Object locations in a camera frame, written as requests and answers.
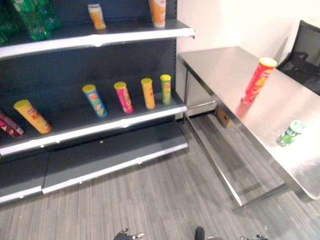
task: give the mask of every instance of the pink pringles can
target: pink pringles can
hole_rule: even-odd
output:
[[[123,111],[126,114],[133,113],[134,107],[132,106],[132,103],[131,103],[129,92],[127,89],[127,84],[123,81],[118,81],[113,86],[116,91],[116,94],[118,95]]]

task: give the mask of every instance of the cardboard box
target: cardboard box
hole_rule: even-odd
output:
[[[235,123],[230,119],[230,117],[219,107],[216,112],[216,118],[225,128],[232,128]]]

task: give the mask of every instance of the black shoe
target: black shoe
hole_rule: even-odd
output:
[[[201,226],[198,226],[195,230],[194,240],[205,240],[205,238],[205,230]]]

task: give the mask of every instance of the dark gray shelf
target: dark gray shelf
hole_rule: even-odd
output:
[[[95,30],[92,23],[68,25],[56,29],[49,40],[34,42],[27,34],[16,36],[10,45],[0,47],[0,60],[65,49],[194,36],[194,29],[176,19],[167,19],[164,28],[141,20],[108,22],[105,30]]]
[[[179,96],[172,93],[172,103],[162,104],[160,92],[154,95],[155,109],[148,110],[145,106],[143,96],[131,98],[134,112],[125,114],[119,100],[106,102],[108,115],[97,117],[89,102],[85,106],[79,106],[51,114],[52,130],[47,134],[40,134],[35,128],[28,124],[25,133],[19,138],[12,138],[3,134],[0,138],[0,155],[2,157],[22,153],[46,146],[60,144],[65,141],[102,133],[105,131],[127,128],[143,122],[173,116],[187,110],[186,105]]]
[[[42,193],[49,153],[0,164],[0,205]]]
[[[81,184],[187,148],[176,121],[54,151],[49,156],[43,193]]]

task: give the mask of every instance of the white shelf edge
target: white shelf edge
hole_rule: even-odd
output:
[[[180,144],[180,145],[177,145],[177,146],[173,146],[173,147],[161,150],[161,151],[157,151],[157,152],[145,155],[145,156],[137,157],[137,158],[135,158],[133,160],[126,161],[124,163],[121,163],[121,164],[118,164],[118,165],[115,165],[115,166],[112,166],[112,167],[108,167],[108,168],[102,169],[100,171],[95,171],[95,172],[92,172],[92,173],[89,173],[89,174],[86,174],[86,175],[83,175],[83,176],[80,176],[80,177],[69,179],[69,180],[61,182],[59,184],[55,184],[55,185],[52,185],[52,186],[49,186],[49,187],[45,187],[45,188],[42,189],[42,192],[43,192],[43,194],[48,194],[48,193],[51,193],[53,191],[56,191],[56,190],[59,190],[59,189],[63,189],[63,188],[66,188],[66,187],[69,187],[69,186],[72,186],[72,185],[81,184],[84,181],[87,181],[87,180],[90,180],[90,179],[94,179],[94,178],[97,178],[97,177],[100,177],[100,176],[103,176],[103,175],[118,171],[120,169],[124,169],[124,168],[130,167],[130,166],[133,166],[133,165],[141,164],[141,163],[143,163],[145,161],[148,161],[148,160],[151,160],[151,159],[154,159],[154,158],[158,158],[160,156],[163,156],[163,155],[166,155],[166,154],[169,154],[169,153],[181,150],[181,149],[185,149],[187,147],[188,147],[188,144],[187,143],[183,143],[183,144]]]
[[[168,30],[137,31],[111,34],[92,34],[87,36],[78,36],[62,38],[55,40],[45,40],[4,46],[0,48],[0,59],[6,59],[14,56],[20,56],[31,53],[50,52],[63,49],[75,49],[85,47],[100,47],[115,43],[128,43],[142,40],[169,39],[177,37],[194,37],[193,28],[179,28]]]
[[[23,199],[24,197],[26,197],[28,195],[41,193],[41,192],[42,192],[41,186],[32,187],[27,190],[23,190],[23,191],[15,192],[15,193],[8,194],[5,196],[1,196],[0,203],[2,204],[5,202],[8,202],[8,201],[11,201],[11,200],[15,200],[15,199]]]
[[[141,116],[123,118],[118,121],[113,121],[113,122],[103,123],[100,125],[72,130],[72,131],[68,131],[68,132],[64,132],[64,133],[60,133],[52,136],[44,136],[38,139],[33,139],[26,142],[18,143],[15,145],[2,147],[0,148],[0,155],[2,157],[5,157],[7,155],[10,155],[13,153],[19,153],[26,150],[44,148],[46,145],[59,144],[65,140],[71,140],[71,139],[83,137],[90,134],[100,133],[103,131],[115,130],[119,128],[127,128],[129,126],[147,122],[150,120],[155,120],[163,117],[172,116],[178,113],[183,113],[183,112],[186,112],[187,110],[188,110],[187,106],[180,106],[180,107],[175,107],[175,108],[164,110],[164,111],[144,114]]]

